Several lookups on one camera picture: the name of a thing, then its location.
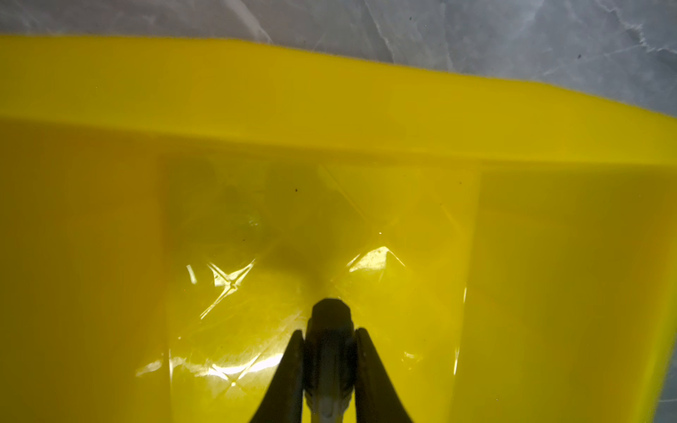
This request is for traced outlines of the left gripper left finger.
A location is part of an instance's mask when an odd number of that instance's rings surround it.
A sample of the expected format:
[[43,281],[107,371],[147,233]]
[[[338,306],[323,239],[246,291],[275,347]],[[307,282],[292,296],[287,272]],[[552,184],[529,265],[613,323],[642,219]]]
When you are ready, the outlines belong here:
[[301,423],[303,416],[303,332],[295,331],[250,423]]

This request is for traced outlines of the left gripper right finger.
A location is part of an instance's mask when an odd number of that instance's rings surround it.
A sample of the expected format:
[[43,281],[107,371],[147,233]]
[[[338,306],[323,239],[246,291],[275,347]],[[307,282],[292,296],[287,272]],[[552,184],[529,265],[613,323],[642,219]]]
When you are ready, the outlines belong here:
[[412,423],[364,328],[355,332],[355,410],[358,423]]

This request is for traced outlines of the black handled screwdriver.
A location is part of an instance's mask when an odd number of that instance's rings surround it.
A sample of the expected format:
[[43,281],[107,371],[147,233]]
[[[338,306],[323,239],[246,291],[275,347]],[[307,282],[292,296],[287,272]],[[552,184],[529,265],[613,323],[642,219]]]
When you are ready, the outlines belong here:
[[354,323],[347,304],[315,304],[305,336],[303,389],[313,422],[341,422],[355,381]]

